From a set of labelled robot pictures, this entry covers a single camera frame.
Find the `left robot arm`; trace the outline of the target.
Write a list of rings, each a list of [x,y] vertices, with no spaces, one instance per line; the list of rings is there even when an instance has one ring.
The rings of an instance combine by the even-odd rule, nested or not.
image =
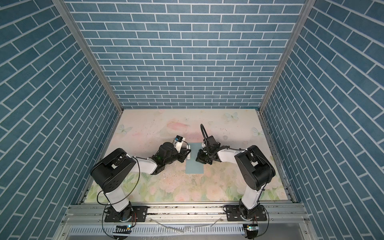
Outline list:
[[[191,148],[185,141],[165,142],[150,158],[131,157],[121,148],[114,150],[97,162],[90,171],[94,181],[109,201],[106,206],[116,213],[129,210],[129,194],[124,193],[122,183],[130,172],[157,175],[175,161],[183,163],[190,158]]]

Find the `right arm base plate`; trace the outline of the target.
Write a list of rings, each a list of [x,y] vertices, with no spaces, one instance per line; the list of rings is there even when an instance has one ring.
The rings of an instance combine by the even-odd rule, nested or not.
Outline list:
[[[268,219],[266,210],[263,205],[257,205],[248,210],[243,205],[224,205],[223,211],[226,214],[227,221],[266,221]]]

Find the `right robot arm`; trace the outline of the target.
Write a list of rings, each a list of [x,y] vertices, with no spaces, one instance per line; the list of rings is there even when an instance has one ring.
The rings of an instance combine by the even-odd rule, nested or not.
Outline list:
[[[213,136],[204,137],[203,148],[199,150],[196,161],[211,165],[214,161],[231,163],[240,170],[245,183],[245,193],[239,201],[239,211],[245,220],[256,215],[260,206],[260,197],[276,171],[262,151],[255,145],[245,150],[222,146]]]

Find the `teal envelope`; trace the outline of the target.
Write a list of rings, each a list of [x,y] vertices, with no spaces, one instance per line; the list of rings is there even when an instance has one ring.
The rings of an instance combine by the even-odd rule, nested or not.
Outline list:
[[[201,143],[189,143],[191,147],[190,158],[186,160],[186,174],[203,174],[204,165],[197,162],[197,155],[200,149],[202,149]]]

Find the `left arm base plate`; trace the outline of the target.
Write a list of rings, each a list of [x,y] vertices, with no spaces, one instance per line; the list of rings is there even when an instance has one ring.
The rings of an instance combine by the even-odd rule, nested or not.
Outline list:
[[[128,205],[121,212],[117,212],[113,207],[107,207],[104,211],[104,221],[107,223],[145,222],[148,208],[148,206]]]

